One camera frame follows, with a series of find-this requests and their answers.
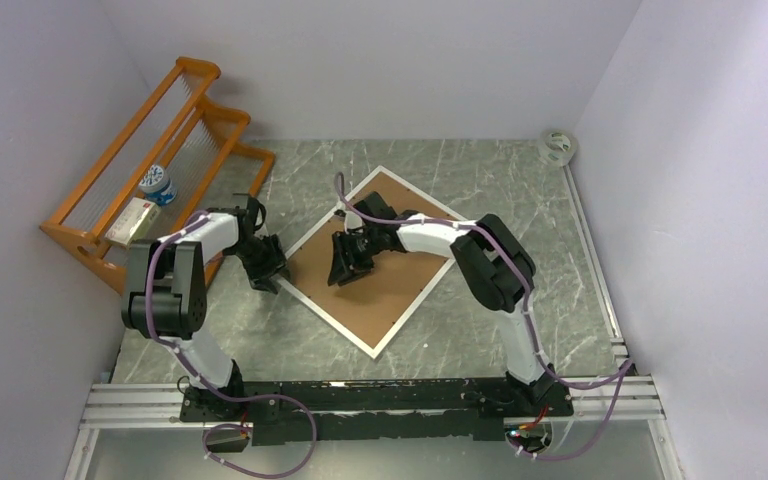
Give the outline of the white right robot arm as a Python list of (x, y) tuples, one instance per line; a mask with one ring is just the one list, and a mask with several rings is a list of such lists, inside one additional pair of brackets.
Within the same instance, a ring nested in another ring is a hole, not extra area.
[(344, 220), (331, 236), (329, 285), (345, 286), (370, 274), (375, 256), (385, 251), (453, 260), (473, 298), (496, 318), (511, 405), (532, 415), (547, 403), (555, 379), (531, 311), (536, 265), (498, 216), (453, 221), (413, 210), (397, 213), (373, 192), (348, 205)]

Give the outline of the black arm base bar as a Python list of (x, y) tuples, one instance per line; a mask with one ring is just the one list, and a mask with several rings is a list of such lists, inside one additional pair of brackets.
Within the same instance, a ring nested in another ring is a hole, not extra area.
[(247, 382), (246, 402), (189, 387), (185, 424), (247, 422), (256, 446), (379, 438), (469, 437), (496, 441), (514, 425), (573, 414), (568, 388), (554, 381), (530, 402), (503, 377)]

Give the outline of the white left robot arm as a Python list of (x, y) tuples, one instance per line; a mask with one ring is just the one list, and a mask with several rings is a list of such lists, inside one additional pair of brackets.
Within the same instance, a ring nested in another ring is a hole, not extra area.
[(128, 250), (124, 326), (167, 350), (191, 384), (208, 392), (206, 405), (222, 420), (237, 418), (247, 395), (238, 365), (204, 327), (206, 267), (234, 257), (253, 290), (276, 293), (276, 279), (289, 269), (278, 236), (261, 231), (266, 217), (265, 205), (245, 196), (240, 206), (197, 211), (173, 233), (135, 241)]

